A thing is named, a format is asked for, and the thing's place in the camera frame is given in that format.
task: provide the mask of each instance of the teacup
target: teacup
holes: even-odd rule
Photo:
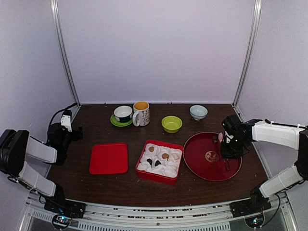
[[[114,110],[115,119],[120,123],[126,123],[133,116],[133,109],[129,106],[120,106]]]

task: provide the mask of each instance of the pastry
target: pastry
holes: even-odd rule
[[[162,158],[163,158],[163,159],[168,159],[168,157],[169,157],[169,154],[168,154],[168,153],[162,154]]]
[[[169,160],[179,160],[179,159],[180,159],[180,154],[176,152],[171,153],[169,156]]]
[[[172,167],[174,171],[178,171],[178,167],[176,167],[175,165],[170,165],[170,167]]]
[[[159,146],[152,144],[152,143],[148,143],[145,146],[145,151],[144,151],[143,155],[155,156],[159,153],[159,151],[160,151]]]
[[[169,152],[169,151],[170,151],[169,148],[160,147],[160,150],[159,150],[159,152],[158,152],[158,154],[157,154],[158,159],[160,159],[160,160],[166,159],[166,158],[163,157],[163,155],[166,156],[166,154],[167,154],[167,155],[169,156],[169,155],[170,155],[170,152]]]
[[[146,160],[147,162],[149,162],[150,165],[152,165],[153,160],[151,160],[150,158]]]
[[[161,165],[162,163],[159,160],[156,160],[154,166],[156,167],[157,165]]]

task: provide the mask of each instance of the red lacquer tray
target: red lacquer tray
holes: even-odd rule
[[[184,145],[184,161],[197,176],[210,181],[224,181],[240,170],[242,158],[223,159],[220,143],[213,142],[217,133],[202,132],[190,137]]]

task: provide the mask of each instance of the cable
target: cable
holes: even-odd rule
[[[38,201],[39,201],[41,204],[46,204],[46,202],[42,202],[42,201],[41,201],[41,198],[42,198],[42,195],[39,195]]]
[[[276,216],[276,214],[277,214],[277,212],[278,212],[278,210],[279,210],[279,208],[280,208],[280,204],[281,204],[281,199],[280,199],[280,196],[279,195],[277,195],[276,194],[276,196],[278,197],[278,200],[279,200],[279,204],[278,204],[278,207],[277,207],[277,209],[276,209],[276,211],[275,211],[275,213],[273,214],[273,216],[264,224],[264,225],[260,225],[260,226],[258,226],[257,227],[257,229],[261,229],[261,228],[263,228],[264,226],[266,226],[268,223],[270,223],[271,222],[271,220],[273,220],[274,219],[274,217]]]
[[[76,106],[76,105],[77,105],[77,103],[73,103],[72,105],[70,105],[70,106],[68,106],[68,107],[66,107],[66,108],[64,108],[64,109],[61,109],[61,110],[57,111],[57,112],[52,116],[52,118],[51,118],[51,120],[50,120],[50,122],[49,122],[48,128],[49,128],[49,126],[52,124],[52,121],[53,121],[53,119],[55,118],[55,116],[56,116],[57,114],[59,114],[60,112],[65,111],[65,110],[67,110],[67,109],[70,109],[70,108],[72,108],[72,107],[74,107],[74,106]]]
[[[18,179],[14,176],[8,176],[8,180],[15,184],[18,184]]]

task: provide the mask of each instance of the white backdrop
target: white backdrop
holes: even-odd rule
[[[254,0],[61,0],[81,103],[233,101]]]
[[[260,28],[239,107],[244,117],[308,125],[308,4],[263,1]],[[272,175],[291,166],[297,152],[260,142]],[[288,195],[301,231],[308,230],[308,183]]]
[[[25,129],[45,141],[52,115],[73,102],[50,0],[0,0],[0,135]],[[29,191],[6,178],[0,173],[0,231],[15,231]]]

